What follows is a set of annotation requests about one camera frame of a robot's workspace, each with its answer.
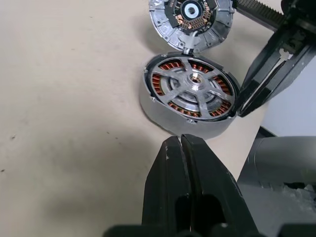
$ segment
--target metal lid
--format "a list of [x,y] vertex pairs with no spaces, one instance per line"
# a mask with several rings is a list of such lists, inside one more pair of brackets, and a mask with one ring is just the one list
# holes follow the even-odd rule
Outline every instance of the metal lid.
[[222,43],[235,10],[231,0],[149,0],[149,12],[158,34],[189,54]]

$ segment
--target table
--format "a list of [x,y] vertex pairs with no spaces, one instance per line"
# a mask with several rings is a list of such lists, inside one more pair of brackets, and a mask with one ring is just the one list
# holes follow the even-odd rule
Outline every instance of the table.
[[[96,237],[139,224],[146,176],[170,136],[138,101],[146,62],[173,50],[147,0],[2,0],[0,29],[0,236]],[[236,13],[204,56],[242,82],[271,35]],[[235,178],[265,109],[207,141]]]

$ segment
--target white wall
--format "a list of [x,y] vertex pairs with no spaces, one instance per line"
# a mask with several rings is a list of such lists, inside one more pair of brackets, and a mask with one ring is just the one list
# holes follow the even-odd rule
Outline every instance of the white wall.
[[262,126],[277,136],[316,136],[316,57],[270,101]]

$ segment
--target beige table surface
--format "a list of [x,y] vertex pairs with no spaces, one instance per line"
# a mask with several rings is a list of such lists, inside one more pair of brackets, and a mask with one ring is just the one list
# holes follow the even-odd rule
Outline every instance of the beige table surface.
[[[173,50],[147,0],[1,0],[0,32],[0,236],[100,237],[140,223],[170,134],[144,116],[138,86],[146,62]],[[242,82],[271,35],[236,13],[204,55]],[[264,111],[207,141],[236,178]]]

